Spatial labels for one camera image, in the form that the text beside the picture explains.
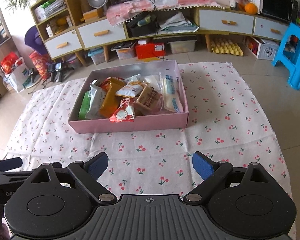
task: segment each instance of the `screw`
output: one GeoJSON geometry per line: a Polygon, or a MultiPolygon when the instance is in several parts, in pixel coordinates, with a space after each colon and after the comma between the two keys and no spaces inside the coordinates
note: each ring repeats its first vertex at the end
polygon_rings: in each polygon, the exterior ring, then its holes
{"type": "Polygon", "coordinates": [[[186,199],[191,202],[197,202],[201,200],[201,196],[198,194],[189,194],[186,196],[186,199]]]}
{"type": "Polygon", "coordinates": [[[102,202],[109,202],[114,200],[114,196],[111,194],[102,194],[99,196],[99,200],[102,202]]]}

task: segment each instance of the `pink box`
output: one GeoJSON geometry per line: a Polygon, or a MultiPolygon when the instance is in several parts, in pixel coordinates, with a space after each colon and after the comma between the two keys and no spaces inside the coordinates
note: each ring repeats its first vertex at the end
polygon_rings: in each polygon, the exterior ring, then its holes
{"type": "Polygon", "coordinates": [[[188,102],[180,76],[180,70],[176,61],[169,60],[132,64],[92,71],[78,95],[68,119],[68,124],[77,133],[108,133],[185,128],[188,126],[188,119],[188,102]],[[158,74],[159,72],[179,79],[180,101],[183,105],[184,113],[137,116],[134,122],[121,123],[111,123],[109,119],[78,120],[79,110],[84,94],[90,90],[90,84],[93,80],[104,80],[108,77],[128,78],[137,74],[141,74],[141,76],[149,76],[158,74]]]}

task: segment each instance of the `microwave oven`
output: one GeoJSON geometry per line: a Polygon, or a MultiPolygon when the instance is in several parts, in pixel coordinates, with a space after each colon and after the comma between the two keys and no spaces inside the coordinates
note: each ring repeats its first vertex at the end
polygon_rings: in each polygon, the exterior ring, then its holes
{"type": "Polygon", "coordinates": [[[298,17],[297,0],[250,0],[259,9],[259,13],[285,22],[296,23],[298,17]]]}

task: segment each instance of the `green snack package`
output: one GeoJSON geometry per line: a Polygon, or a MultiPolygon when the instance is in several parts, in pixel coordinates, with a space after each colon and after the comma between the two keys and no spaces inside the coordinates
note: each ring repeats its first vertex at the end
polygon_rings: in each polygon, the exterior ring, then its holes
{"type": "Polygon", "coordinates": [[[79,120],[86,120],[86,114],[90,110],[90,100],[91,100],[90,91],[87,91],[84,94],[84,98],[80,108],[79,120]]]}

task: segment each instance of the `white drawer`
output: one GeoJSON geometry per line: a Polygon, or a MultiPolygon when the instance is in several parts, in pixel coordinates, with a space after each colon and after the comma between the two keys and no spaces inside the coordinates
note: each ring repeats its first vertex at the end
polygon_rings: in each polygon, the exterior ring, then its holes
{"type": "Polygon", "coordinates": [[[52,40],[45,42],[45,45],[51,58],[56,58],[74,50],[82,49],[75,30],[55,37],[52,40]]]}
{"type": "Polygon", "coordinates": [[[85,49],[126,39],[123,26],[113,27],[108,19],[80,27],[79,32],[85,49]]]}
{"type": "Polygon", "coordinates": [[[200,29],[252,34],[254,17],[250,15],[200,10],[200,29]]]}
{"type": "Polygon", "coordinates": [[[253,35],[281,41],[287,28],[285,24],[256,17],[253,35]]]}

